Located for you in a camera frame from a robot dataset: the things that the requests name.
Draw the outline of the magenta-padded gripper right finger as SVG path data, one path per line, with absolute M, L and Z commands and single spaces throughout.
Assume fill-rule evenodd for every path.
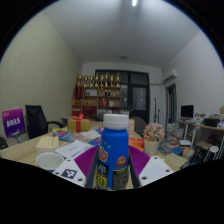
M 134 188 L 146 186 L 173 173 L 159 156 L 149 156 L 133 146 L 129 147 L 129 163 Z

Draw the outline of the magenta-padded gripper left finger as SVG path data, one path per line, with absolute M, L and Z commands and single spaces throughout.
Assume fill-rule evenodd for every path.
M 93 188 L 98 147 L 66 159 L 53 174 L 84 188 Z

